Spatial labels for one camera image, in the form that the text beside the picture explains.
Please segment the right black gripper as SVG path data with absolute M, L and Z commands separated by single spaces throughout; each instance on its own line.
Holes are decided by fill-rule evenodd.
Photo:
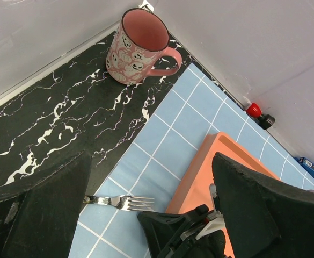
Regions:
M 210 212 L 200 205 L 183 214 L 143 211 L 137 218 L 145 234 L 151 257 L 226 257 L 225 235 L 221 230 L 199 240 Z

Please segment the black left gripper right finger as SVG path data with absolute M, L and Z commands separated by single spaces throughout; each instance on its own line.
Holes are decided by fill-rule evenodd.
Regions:
M 212 170 L 235 257 L 314 257 L 314 193 L 222 153 Z

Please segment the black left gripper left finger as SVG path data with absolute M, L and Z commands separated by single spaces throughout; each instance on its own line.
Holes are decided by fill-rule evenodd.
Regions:
M 0 187 L 0 257 L 68 257 L 91 166 L 82 152 L 38 181 Z

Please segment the silver metal fork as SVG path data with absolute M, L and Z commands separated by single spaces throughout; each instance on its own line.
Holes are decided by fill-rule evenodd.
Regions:
M 108 205 L 123 211 L 151 211 L 154 207 L 154 198 L 129 195 L 119 195 L 115 197 L 85 195 L 83 203 Z

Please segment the orange plastic tray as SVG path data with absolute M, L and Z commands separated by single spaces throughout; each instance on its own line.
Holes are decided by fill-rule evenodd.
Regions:
M 278 179 L 225 133 L 210 134 L 205 137 L 182 178 L 167 213 L 182 214 L 203 204 L 213 210 L 209 186 L 215 183 L 212 162 L 217 153 L 227 156 L 229 165 L 237 164 L 243 172 L 253 170 Z M 220 211 L 225 222 L 222 231 L 226 238 L 226 255 L 253 257 L 281 239 L 279 229 L 257 188 L 230 177 L 222 183 L 219 196 Z

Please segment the blue checked tablecloth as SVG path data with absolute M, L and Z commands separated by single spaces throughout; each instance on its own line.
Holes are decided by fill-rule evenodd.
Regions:
M 166 210 L 205 136 L 224 132 L 284 182 L 314 190 L 314 178 L 214 82 L 190 65 L 110 175 L 98 196 L 152 197 Z M 70 257 L 148 257 L 135 212 L 90 205 L 78 220 Z

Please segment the pink floral mug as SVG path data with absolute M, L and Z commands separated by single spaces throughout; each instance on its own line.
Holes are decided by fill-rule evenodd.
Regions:
M 171 76 L 182 64 L 181 54 L 169 47 L 169 32 L 163 21 L 145 9 L 129 9 L 120 21 L 119 28 L 106 57 L 109 75 L 119 83 L 132 85 L 150 76 Z M 176 61 L 171 69 L 153 69 L 163 56 Z

